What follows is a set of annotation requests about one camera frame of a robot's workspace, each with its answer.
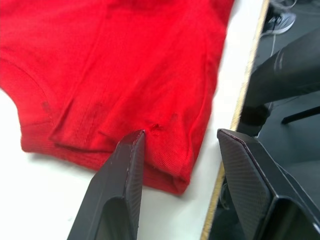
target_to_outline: ribbed hem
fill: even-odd
[[[52,127],[51,122],[22,126],[22,149],[29,153],[51,155],[96,171],[101,168],[112,154],[111,152],[83,152],[56,145],[48,140]],[[186,190],[189,182],[180,178],[174,178],[170,174],[161,172],[145,162],[143,184],[165,192],[181,195]]]

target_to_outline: carbon fiber texture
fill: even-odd
[[[139,227],[144,173],[144,150],[145,135],[141,133],[131,150],[131,166],[129,167],[127,186],[125,189],[125,199],[128,206],[134,239],[137,239]]]
[[[226,180],[244,234],[248,240],[255,240],[270,205],[271,194],[244,142],[231,136],[230,132],[219,130],[217,134]]]

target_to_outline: table surface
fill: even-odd
[[[198,240],[218,175],[218,128],[229,129],[264,0],[235,0],[213,111],[191,183],[177,197],[143,187],[139,240]],[[0,239],[65,240],[95,172],[20,146],[17,109],[0,89]]]

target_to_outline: black metal bar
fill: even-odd
[[[308,118],[308,117],[311,117],[311,116],[314,116],[317,114],[320,114],[320,106],[317,106],[317,107],[311,108],[309,110],[302,111],[302,112],[299,112],[299,113],[296,113],[296,114],[293,114],[290,116],[286,116],[284,119],[282,119],[281,123],[288,124],[288,123],[291,123],[291,122],[294,122],[294,121],[297,121],[300,119],[305,119],[305,118]]]

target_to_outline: floor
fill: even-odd
[[[320,26],[320,1],[298,0],[291,9],[296,14],[292,28],[281,35],[263,36],[255,58],[254,69],[287,44]],[[320,92],[276,101],[258,140],[280,165],[320,159],[320,114],[283,125],[284,117],[299,113],[320,103]],[[245,240],[235,211],[225,211],[218,206],[213,220],[210,240]]]

